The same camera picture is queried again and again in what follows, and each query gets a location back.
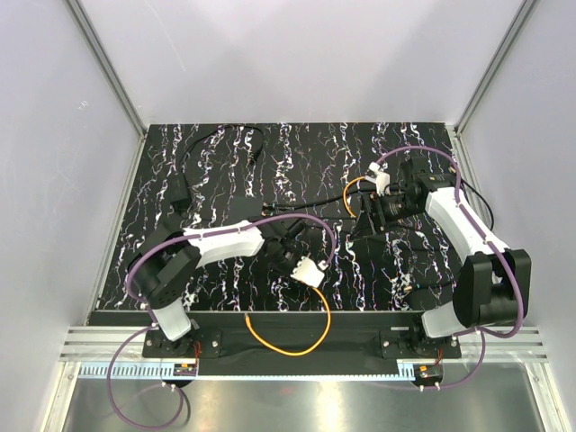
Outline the black network switch box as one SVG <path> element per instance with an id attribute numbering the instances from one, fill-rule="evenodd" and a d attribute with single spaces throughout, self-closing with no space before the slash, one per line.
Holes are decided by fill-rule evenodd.
<path id="1" fill-rule="evenodd" d="M 228 224 L 235 224 L 250 218 L 259 218 L 262 216 L 263 205 L 261 198 L 233 196 L 229 202 L 226 221 Z"/>

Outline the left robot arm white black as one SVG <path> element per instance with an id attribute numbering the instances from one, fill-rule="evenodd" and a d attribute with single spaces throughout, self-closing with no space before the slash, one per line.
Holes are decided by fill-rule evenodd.
<path id="1" fill-rule="evenodd" d="M 194 347 L 194 334 L 182 296 L 196 269 L 229 258 L 261 257 L 279 275 L 320 286 L 323 272 L 295 244 L 301 231 L 299 222 L 286 227 L 275 218 L 216 229 L 179 229 L 175 221 L 165 220 L 130 261 L 126 291 L 148 305 L 163 346 L 174 356 L 185 356 Z"/>

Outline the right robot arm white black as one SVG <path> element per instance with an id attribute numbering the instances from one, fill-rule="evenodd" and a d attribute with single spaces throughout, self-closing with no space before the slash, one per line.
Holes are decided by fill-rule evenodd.
<path id="1" fill-rule="evenodd" d="M 351 239 L 372 239 L 393 223 L 426 214 L 447 236 L 461 260 L 451 301 L 419 314 L 398 346 L 415 356 L 431 357 L 474 330 L 509 324 L 506 338 L 522 327 L 528 312 L 532 261 L 524 249 L 513 249 L 495 236 L 461 192 L 457 171 L 437 174 L 421 158 L 401 165 L 403 184 L 372 163 L 367 181 L 375 189 L 363 193 Z"/>

